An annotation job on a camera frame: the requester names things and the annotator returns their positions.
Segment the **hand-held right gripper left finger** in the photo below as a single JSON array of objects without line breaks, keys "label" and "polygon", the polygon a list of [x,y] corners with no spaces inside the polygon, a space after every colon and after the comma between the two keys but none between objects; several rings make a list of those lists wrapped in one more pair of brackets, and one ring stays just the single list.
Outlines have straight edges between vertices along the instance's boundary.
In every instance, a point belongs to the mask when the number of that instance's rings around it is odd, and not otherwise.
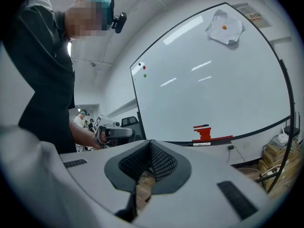
[{"label": "hand-held right gripper left finger", "polygon": [[60,155],[67,171],[93,201],[126,222],[137,216],[136,183],[149,163],[150,141]]}]

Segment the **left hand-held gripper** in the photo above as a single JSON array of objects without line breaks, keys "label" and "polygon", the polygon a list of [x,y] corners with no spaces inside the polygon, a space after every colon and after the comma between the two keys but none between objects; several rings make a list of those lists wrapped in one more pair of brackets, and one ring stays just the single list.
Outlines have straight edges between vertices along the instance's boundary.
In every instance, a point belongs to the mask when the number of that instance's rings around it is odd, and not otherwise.
[{"label": "left hand-held gripper", "polygon": [[97,131],[105,131],[107,143],[105,144],[104,149],[130,143],[136,135],[134,129],[122,128],[118,122],[113,122],[101,115],[98,115],[95,120],[94,131],[95,133]]}]

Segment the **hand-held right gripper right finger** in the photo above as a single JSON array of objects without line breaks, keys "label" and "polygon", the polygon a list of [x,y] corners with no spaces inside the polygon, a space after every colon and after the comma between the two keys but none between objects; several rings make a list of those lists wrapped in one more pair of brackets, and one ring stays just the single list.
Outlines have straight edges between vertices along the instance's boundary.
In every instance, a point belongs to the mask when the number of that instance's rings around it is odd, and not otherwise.
[{"label": "hand-held right gripper right finger", "polygon": [[151,151],[164,175],[133,221],[139,228],[229,228],[269,204],[258,184],[209,154],[156,140]]}]

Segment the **person's left forearm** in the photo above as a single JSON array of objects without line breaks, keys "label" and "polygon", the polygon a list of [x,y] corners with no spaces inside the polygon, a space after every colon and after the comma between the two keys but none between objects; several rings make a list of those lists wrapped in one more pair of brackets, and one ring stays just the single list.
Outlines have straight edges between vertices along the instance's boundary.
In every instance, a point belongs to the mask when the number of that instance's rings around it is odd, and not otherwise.
[{"label": "person's left forearm", "polygon": [[75,144],[93,147],[97,150],[101,149],[101,146],[97,143],[93,132],[81,128],[72,120],[69,121],[69,128]]}]

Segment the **large white whiteboard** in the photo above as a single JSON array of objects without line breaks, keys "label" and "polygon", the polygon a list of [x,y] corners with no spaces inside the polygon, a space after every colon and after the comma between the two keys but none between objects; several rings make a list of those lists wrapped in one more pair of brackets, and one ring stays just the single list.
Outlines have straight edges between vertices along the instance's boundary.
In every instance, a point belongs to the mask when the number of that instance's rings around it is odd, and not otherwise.
[{"label": "large white whiteboard", "polygon": [[[226,45],[208,37],[205,30],[219,9],[242,22],[238,42]],[[171,28],[130,71],[147,139],[192,143],[200,138],[193,127],[208,124],[212,138],[235,140],[294,114],[285,66],[263,33],[226,2]]]}]

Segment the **person's left hand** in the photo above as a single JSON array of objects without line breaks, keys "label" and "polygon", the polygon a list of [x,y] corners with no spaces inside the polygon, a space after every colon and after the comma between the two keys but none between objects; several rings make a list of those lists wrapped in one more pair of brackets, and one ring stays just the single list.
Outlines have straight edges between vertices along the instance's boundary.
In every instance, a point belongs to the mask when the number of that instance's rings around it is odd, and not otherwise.
[{"label": "person's left hand", "polygon": [[94,137],[94,148],[97,150],[104,149],[107,143],[105,131],[97,131]]}]

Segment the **black office chair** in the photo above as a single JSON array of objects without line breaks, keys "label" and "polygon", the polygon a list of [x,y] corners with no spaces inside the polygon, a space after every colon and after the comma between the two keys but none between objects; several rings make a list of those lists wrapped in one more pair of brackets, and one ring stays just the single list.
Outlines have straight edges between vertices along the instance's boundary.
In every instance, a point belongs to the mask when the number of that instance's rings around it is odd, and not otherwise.
[{"label": "black office chair", "polygon": [[139,123],[139,121],[135,116],[130,116],[130,117],[123,118],[121,120],[121,127],[128,127],[128,126],[135,125],[138,123]]}]

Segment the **black power adapter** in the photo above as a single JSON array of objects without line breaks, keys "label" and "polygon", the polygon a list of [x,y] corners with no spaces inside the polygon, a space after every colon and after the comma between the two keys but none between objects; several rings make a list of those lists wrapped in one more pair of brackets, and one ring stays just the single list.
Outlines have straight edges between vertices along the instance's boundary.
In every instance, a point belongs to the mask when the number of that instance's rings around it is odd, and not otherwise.
[{"label": "black power adapter", "polygon": [[242,158],[243,162],[246,162],[246,161],[245,161],[245,158],[244,158],[243,155],[240,153],[240,151],[236,148],[236,146],[234,146],[234,145],[229,145],[229,146],[227,147],[227,149],[228,149],[228,159],[227,159],[227,163],[229,163],[229,161],[230,161],[231,152],[232,152],[233,150],[236,150],[237,153],[238,153],[238,154],[240,155],[240,157]]}]

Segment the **stack of cardboard boxes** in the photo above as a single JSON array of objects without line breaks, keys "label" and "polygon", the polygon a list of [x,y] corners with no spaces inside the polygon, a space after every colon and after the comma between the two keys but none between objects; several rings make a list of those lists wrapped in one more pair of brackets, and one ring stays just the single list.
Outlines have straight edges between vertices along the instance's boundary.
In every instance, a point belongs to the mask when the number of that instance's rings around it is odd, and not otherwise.
[{"label": "stack of cardboard boxes", "polygon": [[[267,177],[277,173],[283,163],[286,149],[279,149],[273,143],[266,145],[262,151],[262,158],[258,162],[258,170],[260,171],[260,177]],[[272,188],[287,184],[293,177],[298,173],[302,166],[302,152],[298,140],[295,138],[292,141],[291,149],[289,151],[287,160],[282,169],[281,175],[279,176],[276,184]]]}]

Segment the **person in dark shirt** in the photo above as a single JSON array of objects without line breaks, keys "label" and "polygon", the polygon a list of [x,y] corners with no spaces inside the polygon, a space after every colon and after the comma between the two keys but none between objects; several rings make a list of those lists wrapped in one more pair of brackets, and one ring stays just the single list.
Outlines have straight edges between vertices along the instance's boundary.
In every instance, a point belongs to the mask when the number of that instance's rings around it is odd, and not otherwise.
[{"label": "person in dark shirt", "polygon": [[25,0],[3,40],[4,47],[34,95],[19,126],[58,153],[76,151],[69,128],[74,107],[75,74],[64,32],[64,13],[53,11],[49,0]]}]

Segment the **white router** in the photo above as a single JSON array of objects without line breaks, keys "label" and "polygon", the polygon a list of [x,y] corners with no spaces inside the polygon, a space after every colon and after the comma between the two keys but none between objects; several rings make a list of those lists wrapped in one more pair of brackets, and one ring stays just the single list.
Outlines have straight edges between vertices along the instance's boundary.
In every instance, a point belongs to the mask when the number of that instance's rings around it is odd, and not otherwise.
[{"label": "white router", "polygon": [[282,127],[282,133],[277,136],[278,148],[284,149],[287,146],[289,136],[285,133]]}]

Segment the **black router with antennas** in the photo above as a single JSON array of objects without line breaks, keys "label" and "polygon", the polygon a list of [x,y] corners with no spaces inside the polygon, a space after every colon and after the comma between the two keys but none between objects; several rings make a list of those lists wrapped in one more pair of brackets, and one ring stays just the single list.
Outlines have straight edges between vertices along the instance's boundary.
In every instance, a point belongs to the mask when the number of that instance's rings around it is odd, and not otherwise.
[{"label": "black router with antennas", "polygon": [[[293,127],[293,138],[294,137],[297,137],[300,133],[300,126],[301,126],[301,116],[300,116],[300,113],[298,112],[298,115],[294,118],[295,120],[295,125]],[[286,126],[284,128],[284,131],[287,135],[290,135],[290,128],[291,126]]]}]

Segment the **crumpled white paper sheet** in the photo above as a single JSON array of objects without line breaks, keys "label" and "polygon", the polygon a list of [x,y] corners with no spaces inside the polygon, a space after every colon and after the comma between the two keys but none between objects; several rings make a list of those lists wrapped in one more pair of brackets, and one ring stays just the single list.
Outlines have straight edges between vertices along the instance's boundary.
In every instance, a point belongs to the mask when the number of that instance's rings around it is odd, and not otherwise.
[{"label": "crumpled white paper sheet", "polygon": [[205,31],[210,39],[228,45],[238,42],[243,31],[243,24],[240,20],[218,9]]}]

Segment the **wall notice paper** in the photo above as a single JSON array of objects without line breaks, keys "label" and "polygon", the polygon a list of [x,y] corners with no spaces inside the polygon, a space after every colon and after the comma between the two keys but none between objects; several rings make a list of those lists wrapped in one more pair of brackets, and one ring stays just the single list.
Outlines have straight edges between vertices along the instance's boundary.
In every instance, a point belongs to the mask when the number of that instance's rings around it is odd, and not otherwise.
[{"label": "wall notice paper", "polygon": [[245,15],[259,29],[271,27],[264,16],[248,3],[235,4],[233,7]]}]

